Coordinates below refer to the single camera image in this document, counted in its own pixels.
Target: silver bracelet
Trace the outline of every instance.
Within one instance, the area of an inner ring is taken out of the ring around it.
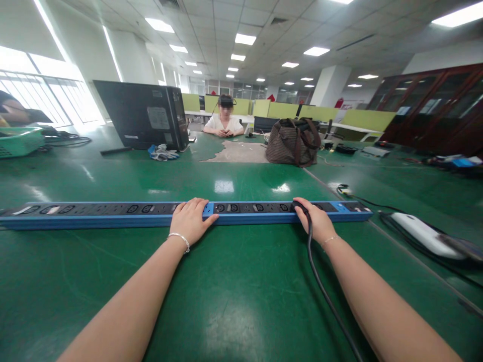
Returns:
[[[168,238],[169,238],[170,236],[179,236],[180,238],[182,238],[182,239],[185,241],[185,243],[186,243],[186,248],[187,248],[187,249],[186,249],[186,251],[185,251],[185,254],[187,254],[187,253],[189,253],[189,252],[190,252],[190,243],[188,242],[188,240],[186,240],[186,238],[185,238],[183,235],[178,234],[178,233],[171,233],[171,234],[169,234],[169,235],[168,235]]]
[[[324,246],[325,244],[327,244],[329,241],[331,240],[334,240],[334,239],[342,239],[339,235],[336,235],[336,236],[333,236],[329,239],[327,239],[326,241],[324,241],[322,244],[320,244],[320,246]]]

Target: blue power strip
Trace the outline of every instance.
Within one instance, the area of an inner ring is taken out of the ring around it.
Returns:
[[[315,201],[333,222],[366,221],[372,211],[357,201]],[[219,214],[216,225],[290,224],[300,222],[287,202],[210,202],[203,219]],[[27,203],[7,210],[0,224],[11,230],[110,229],[167,227],[179,202]]]

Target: computer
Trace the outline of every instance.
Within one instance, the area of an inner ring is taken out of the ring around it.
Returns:
[[[179,88],[94,80],[124,146],[148,149],[166,144],[184,151],[189,144]]]

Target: woman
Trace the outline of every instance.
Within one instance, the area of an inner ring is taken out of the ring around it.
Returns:
[[[218,98],[218,114],[214,114],[203,128],[203,132],[218,137],[233,137],[243,134],[243,126],[231,117],[233,113],[233,97],[222,95]]]
[[[349,306],[379,360],[461,361],[436,331],[337,236],[324,211],[305,199],[294,200],[307,208],[313,238],[329,256]],[[202,220],[207,203],[192,199],[176,207],[168,239],[80,332],[59,362],[142,360],[178,263],[218,219],[214,214]],[[295,210],[307,231],[307,217],[300,207]]]

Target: plastic basket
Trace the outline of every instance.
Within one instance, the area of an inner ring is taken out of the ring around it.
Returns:
[[[40,127],[2,127],[0,132],[0,158],[28,155],[45,144]]]

